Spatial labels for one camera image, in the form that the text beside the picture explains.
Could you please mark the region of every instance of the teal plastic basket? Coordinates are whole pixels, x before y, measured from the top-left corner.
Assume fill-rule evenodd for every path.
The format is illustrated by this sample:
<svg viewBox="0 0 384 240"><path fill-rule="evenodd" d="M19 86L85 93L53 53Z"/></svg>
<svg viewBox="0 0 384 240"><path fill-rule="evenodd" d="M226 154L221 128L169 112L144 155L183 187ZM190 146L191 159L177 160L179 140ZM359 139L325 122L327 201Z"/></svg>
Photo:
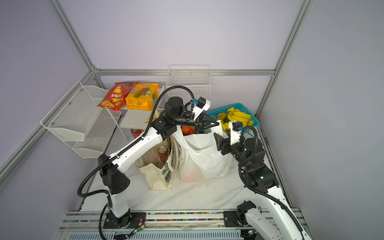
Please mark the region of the teal plastic basket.
<svg viewBox="0 0 384 240"><path fill-rule="evenodd" d="M225 106L225 107L222 107L222 108L218 108L216 110L213 110L213 111L210 111L210 112L207 112L207 114L211 117L211 118L214 118L214 119L217 119L217 116L220 114L220 113L227 113L228 109L230 108L235 108L235 109L239 109L240 111L244 112L244 113L247 113L249 115L252 116L252 121L253 121L253 126L254 127L257 127L260 125L260 122L256 119L255 115L253 113L251 113L248 108L246 108L243 104L241 103L235 103L235 104L232 104L232 105L228 105L228 106Z"/></svg>

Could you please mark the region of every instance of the bunch of bananas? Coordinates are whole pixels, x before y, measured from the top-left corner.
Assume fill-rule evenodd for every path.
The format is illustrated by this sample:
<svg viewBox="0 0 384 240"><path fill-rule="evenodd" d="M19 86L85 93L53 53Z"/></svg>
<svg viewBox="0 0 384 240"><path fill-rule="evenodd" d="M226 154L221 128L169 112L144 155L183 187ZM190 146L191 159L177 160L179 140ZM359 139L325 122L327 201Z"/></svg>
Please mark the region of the bunch of bananas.
<svg viewBox="0 0 384 240"><path fill-rule="evenodd" d="M240 121L243 123L243 126L253 126L253 121L251 120L252 116L243 113L239 109L230 108L228 109L227 113L220 113L217 116L217 120L221 121L221 127L224 132L227 132L227 129L229 130L229 122L230 121Z"/></svg>

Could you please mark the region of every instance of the black mounting plate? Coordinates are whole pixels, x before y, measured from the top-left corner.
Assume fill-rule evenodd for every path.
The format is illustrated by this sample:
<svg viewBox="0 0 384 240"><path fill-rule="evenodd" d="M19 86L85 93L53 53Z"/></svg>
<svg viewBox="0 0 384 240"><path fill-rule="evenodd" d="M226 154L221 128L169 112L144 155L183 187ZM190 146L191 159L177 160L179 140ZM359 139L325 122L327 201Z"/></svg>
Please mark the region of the black mounting plate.
<svg viewBox="0 0 384 240"><path fill-rule="evenodd" d="M131 212L131 221L126 228L119 228L115 223L112 213L108 212L104 222L104 229L135 229L139 226L140 222L145 222L146 212Z"/></svg>
<svg viewBox="0 0 384 240"><path fill-rule="evenodd" d="M236 211L224 211L224 226L241 227L238 223Z"/></svg>

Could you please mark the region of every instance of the red chip bag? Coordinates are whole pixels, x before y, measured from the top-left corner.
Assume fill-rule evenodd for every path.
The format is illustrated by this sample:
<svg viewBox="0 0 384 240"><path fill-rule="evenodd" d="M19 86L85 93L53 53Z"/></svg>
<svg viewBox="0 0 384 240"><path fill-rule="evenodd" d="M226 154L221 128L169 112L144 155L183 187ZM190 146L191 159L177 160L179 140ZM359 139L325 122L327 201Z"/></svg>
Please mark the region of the red chip bag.
<svg viewBox="0 0 384 240"><path fill-rule="evenodd" d="M125 104L125 97L138 83L139 82L115 83L115 86L111 88L101 103L97 106L119 111Z"/></svg>

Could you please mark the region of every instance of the yellow snack package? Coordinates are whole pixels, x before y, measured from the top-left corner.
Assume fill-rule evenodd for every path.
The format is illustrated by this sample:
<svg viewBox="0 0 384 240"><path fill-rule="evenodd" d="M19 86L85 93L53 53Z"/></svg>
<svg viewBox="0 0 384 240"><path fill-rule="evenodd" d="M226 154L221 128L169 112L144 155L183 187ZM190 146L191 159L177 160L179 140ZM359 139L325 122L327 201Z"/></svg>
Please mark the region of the yellow snack package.
<svg viewBox="0 0 384 240"><path fill-rule="evenodd" d="M127 108L152 111L158 95L157 83L136 84L125 98Z"/></svg>

